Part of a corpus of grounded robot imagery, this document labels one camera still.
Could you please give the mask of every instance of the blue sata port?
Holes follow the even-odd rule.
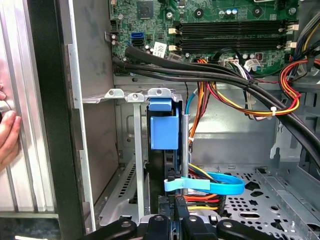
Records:
[[[131,39],[144,39],[145,33],[144,32],[132,32]]]

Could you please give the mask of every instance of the finger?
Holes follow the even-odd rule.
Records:
[[[19,144],[16,142],[12,151],[0,162],[0,172],[5,169],[18,155],[19,152]]]
[[[16,116],[8,137],[6,138],[2,147],[0,147],[0,156],[7,156],[14,148],[18,140],[20,125],[21,125],[21,117]]]
[[[7,96],[2,92],[2,91],[0,91],[0,100],[5,100],[5,98],[6,98]]]
[[[0,123],[0,148],[5,143],[15,120],[16,112],[14,111],[6,112],[4,117],[2,118],[2,121]]]

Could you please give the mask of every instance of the green circuit board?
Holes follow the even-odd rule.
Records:
[[[298,11],[298,0],[272,0],[265,2],[255,2],[254,0],[167,0],[166,4],[158,0],[111,0],[110,18],[117,22],[118,45],[112,46],[114,56],[123,58],[125,49],[131,44],[131,33],[144,33],[144,46],[152,48],[155,42],[172,45],[173,36],[168,34],[168,29],[173,27],[174,21],[181,23],[198,22],[228,22],[228,21],[264,21],[264,20],[296,20]],[[277,9],[277,1],[284,1],[282,10]],[[254,14],[257,7],[261,10],[259,16]],[[203,10],[201,18],[196,17],[195,12]],[[228,10],[236,9],[237,13],[232,16],[226,15]],[[214,56],[217,51],[191,53],[187,58],[185,54],[180,54],[182,62],[192,62],[196,58],[208,59]],[[240,50],[241,54],[251,55],[262,54],[260,61],[261,73],[268,74],[276,71],[285,62],[287,51],[279,50]],[[233,55],[224,54],[224,58],[231,58]]]

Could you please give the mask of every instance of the blue plastic bracket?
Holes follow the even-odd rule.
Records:
[[[179,109],[175,116],[150,118],[151,149],[177,150],[179,148]]]
[[[172,110],[171,98],[151,98],[149,102],[150,111],[170,112]]]

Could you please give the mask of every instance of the ram slot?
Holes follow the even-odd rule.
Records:
[[[215,38],[215,39],[177,39],[176,46],[185,53],[203,53],[231,47],[241,50],[277,50],[283,47],[284,38]]]
[[[218,35],[264,35],[280,34],[284,31],[284,21],[228,21],[228,22],[174,22],[183,37]]]

